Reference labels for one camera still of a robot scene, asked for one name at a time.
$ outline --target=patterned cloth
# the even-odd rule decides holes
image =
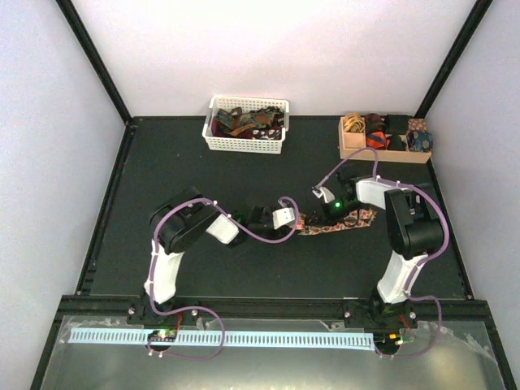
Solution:
[[[409,132],[408,149],[410,152],[431,152],[433,135],[429,132]]]
[[[342,230],[368,228],[372,221],[374,221],[377,211],[373,209],[354,210],[347,215],[343,223],[337,223],[331,226],[320,226],[313,224],[313,218],[306,214],[300,213],[300,220],[298,221],[298,234],[302,236],[315,236],[317,234],[340,232]]]
[[[284,113],[280,108],[242,113],[237,107],[230,112],[220,109],[211,122],[211,131],[215,137],[280,140],[283,126]]]
[[[427,132],[426,120],[424,119],[408,119],[409,132]]]

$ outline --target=plastic basket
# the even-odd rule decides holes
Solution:
[[[284,113],[284,127],[280,140],[244,140],[238,138],[224,138],[213,136],[211,132],[211,121],[220,108],[230,111],[240,107],[244,112],[259,110],[269,106],[279,107]],[[231,97],[214,96],[211,99],[210,110],[202,129],[202,136],[206,140],[210,150],[226,150],[229,152],[250,152],[250,153],[282,153],[282,144],[285,140],[285,133],[289,129],[289,102],[279,99],[261,99],[254,97]]]

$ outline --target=orange fabric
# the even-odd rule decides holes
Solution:
[[[374,149],[387,149],[387,139],[383,132],[373,132],[366,135],[366,146]]]

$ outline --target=black tabletop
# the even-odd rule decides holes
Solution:
[[[138,295],[150,264],[149,215],[172,195],[195,186],[225,210],[276,205],[293,197],[319,210],[310,191],[339,161],[336,118],[291,118],[282,154],[210,151],[201,118],[137,121],[114,205],[96,258],[92,295]],[[349,162],[359,175],[372,162]],[[382,162],[382,177],[431,183],[426,165]],[[331,180],[330,188],[336,183]],[[383,276],[391,249],[384,212],[370,227],[295,236],[281,245],[248,240],[229,249],[204,235],[184,256],[177,295],[200,297],[368,297]],[[415,295],[464,298],[453,247],[428,263]]]

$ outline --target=white enclosure wall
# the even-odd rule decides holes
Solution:
[[[474,2],[74,1],[132,115],[205,115],[215,94],[414,114]]]
[[[16,390],[74,293],[124,126],[55,2],[0,3],[0,388]]]
[[[477,298],[490,303],[520,383],[520,3],[493,2],[428,125]]]

